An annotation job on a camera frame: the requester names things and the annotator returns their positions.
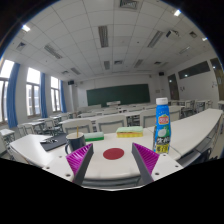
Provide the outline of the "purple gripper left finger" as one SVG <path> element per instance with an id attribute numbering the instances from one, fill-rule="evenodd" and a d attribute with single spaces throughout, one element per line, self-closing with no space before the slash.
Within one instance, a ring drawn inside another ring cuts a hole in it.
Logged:
<path id="1" fill-rule="evenodd" d="M 93 144 L 88 144 L 66 156 L 66 160 L 74 174 L 73 182 L 75 184 L 82 184 L 93 154 Z"/>

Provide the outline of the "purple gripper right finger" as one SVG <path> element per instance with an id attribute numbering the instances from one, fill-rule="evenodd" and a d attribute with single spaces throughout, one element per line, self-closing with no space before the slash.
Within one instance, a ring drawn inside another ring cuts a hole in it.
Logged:
<path id="1" fill-rule="evenodd" d="M 137 143 L 132 144 L 132 154 L 137 163 L 143 183 L 147 185 L 153 182 L 152 171 L 159 159 L 159 155 Z"/>

